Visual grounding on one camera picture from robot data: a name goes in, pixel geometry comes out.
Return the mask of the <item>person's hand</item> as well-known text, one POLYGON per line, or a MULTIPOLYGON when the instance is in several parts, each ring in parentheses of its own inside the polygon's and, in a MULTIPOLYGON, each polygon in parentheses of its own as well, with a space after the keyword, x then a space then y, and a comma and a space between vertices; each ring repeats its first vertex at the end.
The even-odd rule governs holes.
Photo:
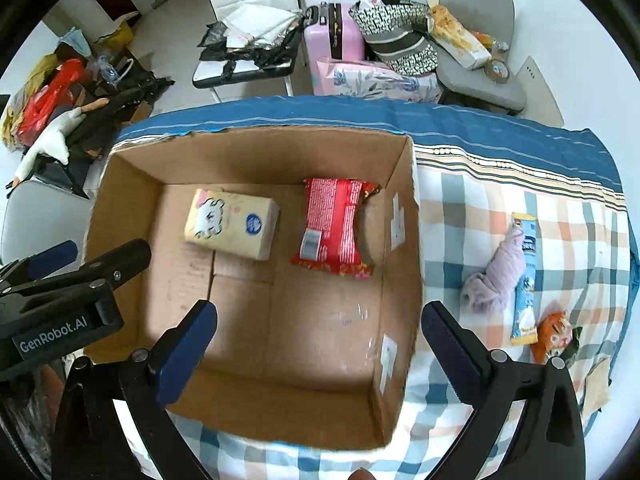
POLYGON ((348 477, 348 480, 375 480, 375 476, 367 469, 359 468, 348 477))

